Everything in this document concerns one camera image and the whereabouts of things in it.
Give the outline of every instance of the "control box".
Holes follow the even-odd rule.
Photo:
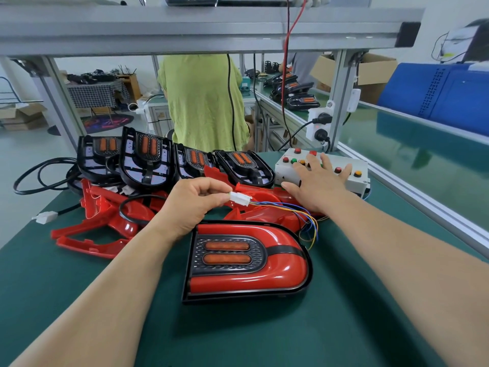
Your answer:
[[[289,181],[300,185],[299,175],[292,165],[299,162],[309,168],[306,156],[312,154],[321,161],[320,152],[306,151],[300,148],[289,148],[275,164],[275,184],[280,185],[283,181]],[[339,174],[349,163],[353,166],[351,175],[345,183],[346,189],[363,198],[365,193],[370,192],[370,179],[368,178],[368,163],[362,160],[341,157],[328,154],[333,166],[333,171]]]

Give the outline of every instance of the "person in green shirt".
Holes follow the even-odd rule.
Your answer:
[[[230,64],[234,140],[236,150],[243,150],[250,140],[250,130],[239,89],[242,77],[232,60]],[[174,142],[204,152],[235,150],[228,72],[225,54],[168,55],[160,62],[158,81],[174,121]]]

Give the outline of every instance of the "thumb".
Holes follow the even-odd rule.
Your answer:
[[[301,188],[299,188],[297,185],[294,183],[289,183],[288,181],[284,181],[282,183],[282,188],[284,188],[286,191],[288,191],[292,197],[297,199],[297,196],[299,195]]]
[[[220,207],[226,202],[229,202],[230,196],[229,193],[215,193],[202,198],[204,200],[205,208],[207,211],[210,211],[213,208]]]

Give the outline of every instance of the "colorful rug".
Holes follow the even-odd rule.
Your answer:
[[[82,123],[88,134],[94,134],[125,126],[133,119],[134,116],[129,114],[112,114],[110,117],[108,114],[100,114],[96,117],[82,117]]]

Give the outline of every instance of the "gray shirt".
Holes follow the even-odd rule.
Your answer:
[[[292,73],[297,76],[298,83],[308,84],[309,82],[314,82],[315,85],[317,84],[317,80],[310,75],[310,72],[321,54],[321,52],[307,52],[287,55],[287,64],[292,64]]]

